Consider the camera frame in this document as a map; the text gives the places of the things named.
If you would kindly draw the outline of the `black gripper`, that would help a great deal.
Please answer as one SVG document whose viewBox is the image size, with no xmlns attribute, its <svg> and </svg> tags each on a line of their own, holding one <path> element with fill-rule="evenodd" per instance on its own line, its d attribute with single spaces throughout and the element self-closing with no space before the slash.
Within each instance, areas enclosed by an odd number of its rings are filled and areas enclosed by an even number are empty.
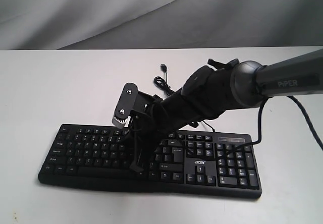
<svg viewBox="0 0 323 224">
<path fill-rule="evenodd" d="M 144 114 L 129 117 L 129 129 L 134 142 L 134 158 L 130 169 L 136 173 L 145 170 L 154 149 L 169 133 L 182 128 L 182 96 L 171 95 L 161 100 L 154 95 L 154 102 Z"/>
</svg>

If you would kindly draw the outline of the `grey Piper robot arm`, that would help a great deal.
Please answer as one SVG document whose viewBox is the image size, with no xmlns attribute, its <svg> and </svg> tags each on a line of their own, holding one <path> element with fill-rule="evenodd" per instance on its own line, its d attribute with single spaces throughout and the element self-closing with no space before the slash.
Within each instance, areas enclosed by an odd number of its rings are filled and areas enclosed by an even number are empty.
<svg viewBox="0 0 323 224">
<path fill-rule="evenodd" d="M 227 110 L 263 109 L 275 96 L 321 93 L 322 50 L 269 66 L 209 59 L 166 99 L 145 95 L 145 103 L 131 107 L 134 160 L 130 168 L 141 172 L 160 140 L 186 125 L 214 120 Z"/>
</svg>

